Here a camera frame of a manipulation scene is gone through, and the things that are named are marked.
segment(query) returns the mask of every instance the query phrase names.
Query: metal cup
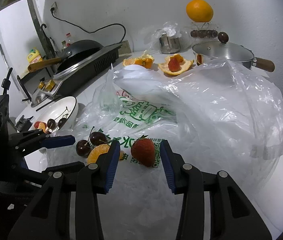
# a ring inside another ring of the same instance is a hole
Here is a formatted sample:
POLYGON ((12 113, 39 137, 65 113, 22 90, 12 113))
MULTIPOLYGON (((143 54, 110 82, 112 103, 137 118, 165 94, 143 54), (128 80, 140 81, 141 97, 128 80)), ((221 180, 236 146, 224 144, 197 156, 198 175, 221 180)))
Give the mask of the metal cup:
POLYGON ((178 38, 167 37, 164 33, 160 37, 160 51, 163 54, 177 53, 181 49, 178 38))

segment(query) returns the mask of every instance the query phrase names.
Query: white plastic bag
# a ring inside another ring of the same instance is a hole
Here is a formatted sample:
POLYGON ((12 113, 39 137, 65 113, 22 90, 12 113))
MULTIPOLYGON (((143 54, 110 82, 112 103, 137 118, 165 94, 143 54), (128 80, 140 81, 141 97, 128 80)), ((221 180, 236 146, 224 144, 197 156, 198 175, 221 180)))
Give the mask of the white plastic bag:
MULTIPOLYGON (((98 196, 105 239, 175 239, 182 196, 168 189, 158 155, 163 139, 201 171, 227 171, 248 197, 283 154, 279 89, 225 58, 176 77, 138 65, 109 70, 75 128, 56 135, 87 139, 93 125, 117 138, 125 152, 109 194, 98 196), (156 146, 154 168, 130 155, 141 135, 149 135, 156 146)), ((48 150, 47 158, 48 166, 85 162, 75 145, 48 150)))

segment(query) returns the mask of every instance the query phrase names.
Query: white countertop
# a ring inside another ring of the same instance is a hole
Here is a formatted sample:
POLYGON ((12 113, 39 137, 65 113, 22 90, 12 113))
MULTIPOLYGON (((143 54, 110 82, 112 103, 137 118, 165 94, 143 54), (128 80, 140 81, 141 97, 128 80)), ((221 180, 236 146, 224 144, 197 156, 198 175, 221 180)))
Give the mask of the white countertop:
MULTIPOLYGON (((125 58, 138 57, 141 54, 142 52, 135 52, 126 56, 121 56, 115 62, 114 66, 121 64, 123 59, 125 58)), ((194 58, 191 49, 180 54, 187 59, 194 58)), ((164 62, 164 58, 166 56, 167 55, 160 53, 153 54, 155 63, 164 62)), ((253 68, 253 71, 266 78, 268 77, 267 73, 263 70, 253 68)), ((105 75, 106 72, 107 70, 100 73, 77 92, 76 98, 79 103, 79 109, 82 109, 83 106, 86 106, 92 100, 95 89, 104 82, 104 79, 101 77, 105 75)), ((50 99, 46 99, 44 102, 34 108, 31 108, 30 105, 28 105, 17 117, 17 120, 19 120, 20 116, 22 115, 25 115, 26 118, 33 115, 34 119, 32 119, 32 122, 34 122, 51 104, 38 112, 36 112, 35 110, 40 106, 48 103, 49 100, 50 99)), ((34 171, 41 171, 39 165, 39 160, 41 157, 42 154, 39 151, 35 151, 27 155, 25 159, 29 169, 34 171)), ((261 217, 269 228, 273 239, 276 239, 283 231, 283 156, 280 157, 277 166, 275 167, 276 168, 269 181, 265 184, 261 191, 254 196, 254 199, 250 199, 254 207, 261 214, 261 217)))

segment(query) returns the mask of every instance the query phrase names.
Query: wall socket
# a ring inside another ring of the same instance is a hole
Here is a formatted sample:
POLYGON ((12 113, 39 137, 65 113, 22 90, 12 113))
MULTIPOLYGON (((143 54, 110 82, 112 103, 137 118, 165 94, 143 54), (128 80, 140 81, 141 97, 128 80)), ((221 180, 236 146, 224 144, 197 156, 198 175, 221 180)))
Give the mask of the wall socket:
POLYGON ((122 54, 127 54, 127 53, 131 53, 131 48, 129 46, 128 41, 123 41, 122 46, 118 50, 118 54, 122 55, 122 54))
POLYGON ((56 11, 57 11, 57 3, 54 2, 54 3, 51 5, 50 8, 54 8, 54 13, 56 13, 56 11))

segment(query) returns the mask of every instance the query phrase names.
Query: bowl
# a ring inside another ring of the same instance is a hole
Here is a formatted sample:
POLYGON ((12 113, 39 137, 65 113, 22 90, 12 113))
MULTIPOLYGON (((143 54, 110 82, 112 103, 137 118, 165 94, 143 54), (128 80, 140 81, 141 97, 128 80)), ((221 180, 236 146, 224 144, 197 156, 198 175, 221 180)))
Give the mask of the bowl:
POLYGON ((67 118, 67 121, 62 126, 62 128, 63 129, 70 129, 70 128, 72 128, 72 126, 75 122, 77 113, 78 113, 77 99, 75 97, 62 98, 62 99, 58 100, 56 103, 54 103, 53 105, 49 106, 49 108, 45 112, 43 112, 37 118, 37 120, 33 123, 30 130, 35 129, 34 125, 35 125, 36 122, 47 123, 47 121, 49 119, 54 119, 56 121, 56 127, 54 128, 54 130, 50 129, 49 131, 52 132, 52 133, 56 132, 59 129, 58 122, 61 118, 63 118, 63 116, 65 118, 67 118))

